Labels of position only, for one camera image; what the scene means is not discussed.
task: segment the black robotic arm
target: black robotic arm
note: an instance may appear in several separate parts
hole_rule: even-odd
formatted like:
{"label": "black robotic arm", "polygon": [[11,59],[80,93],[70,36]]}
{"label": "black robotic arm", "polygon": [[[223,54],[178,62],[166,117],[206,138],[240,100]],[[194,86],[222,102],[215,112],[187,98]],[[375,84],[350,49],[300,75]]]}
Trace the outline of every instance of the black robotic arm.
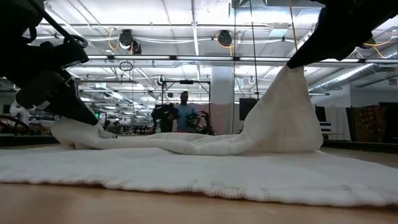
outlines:
{"label": "black robotic arm", "polygon": [[[26,109],[42,106],[42,110],[87,124],[98,120],[78,97],[76,84],[67,67],[88,61],[83,50],[87,41],[70,35],[43,9],[43,0],[2,0],[0,13],[7,22],[7,34],[1,34],[2,51],[9,55],[0,60],[2,75],[21,90],[16,101]],[[63,44],[53,46],[44,42],[31,46],[36,38],[35,27],[46,19],[65,38]],[[30,31],[30,38],[22,35]]]}
{"label": "black robotic arm", "polygon": [[311,0],[325,5],[314,33],[287,63],[301,67],[328,58],[343,60],[372,38],[371,31],[398,14],[397,0]]}

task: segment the blue shirt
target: blue shirt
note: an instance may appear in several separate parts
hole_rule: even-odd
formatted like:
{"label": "blue shirt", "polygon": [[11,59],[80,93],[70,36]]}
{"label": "blue shirt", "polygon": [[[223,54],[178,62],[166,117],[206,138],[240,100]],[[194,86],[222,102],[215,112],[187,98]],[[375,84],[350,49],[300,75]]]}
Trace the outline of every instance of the blue shirt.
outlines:
{"label": "blue shirt", "polygon": [[177,131],[188,131],[192,130],[192,127],[188,125],[187,115],[196,113],[197,111],[190,105],[178,105],[178,115],[180,118],[177,120]]}

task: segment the white pillar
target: white pillar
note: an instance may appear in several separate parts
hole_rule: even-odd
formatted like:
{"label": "white pillar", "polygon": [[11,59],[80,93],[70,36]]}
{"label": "white pillar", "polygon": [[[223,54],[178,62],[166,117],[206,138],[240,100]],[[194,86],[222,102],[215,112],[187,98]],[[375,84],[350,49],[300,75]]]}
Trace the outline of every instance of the white pillar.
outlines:
{"label": "white pillar", "polygon": [[232,67],[211,68],[210,103],[210,118],[216,134],[231,134],[234,106],[234,72]]}

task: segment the man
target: man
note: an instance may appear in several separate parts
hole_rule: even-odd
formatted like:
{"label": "man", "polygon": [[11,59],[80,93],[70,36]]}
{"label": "man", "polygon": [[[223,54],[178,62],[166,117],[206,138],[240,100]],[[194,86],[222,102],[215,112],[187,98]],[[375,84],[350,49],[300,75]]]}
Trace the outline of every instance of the man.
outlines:
{"label": "man", "polygon": [[197,119],[195,122],[195,127],[191,127],[188,123],[187,116],[191,114],[195,114],[197,111],[190,105],[188,102],[188,92],[184,91],[180,96],[181,103],[177,106],[178,115],[180,116],[177,120],[177,131],[186,132],[186,133],[195,133],[195,129],[198,126],[200,119]]}

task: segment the wooden table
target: wooden table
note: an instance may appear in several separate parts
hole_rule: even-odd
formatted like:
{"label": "wooden table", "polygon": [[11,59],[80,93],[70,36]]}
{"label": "wooden table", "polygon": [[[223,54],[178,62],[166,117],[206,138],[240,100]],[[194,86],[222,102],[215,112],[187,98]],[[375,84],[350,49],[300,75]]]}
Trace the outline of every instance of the wooden table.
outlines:
{"label": "wooden table", "polygon": [[[398,155],[325,151],[398,167]],[[0,201],[0,224],[398,223],[397,208],[309,207],[55,185],[0,184]]]}

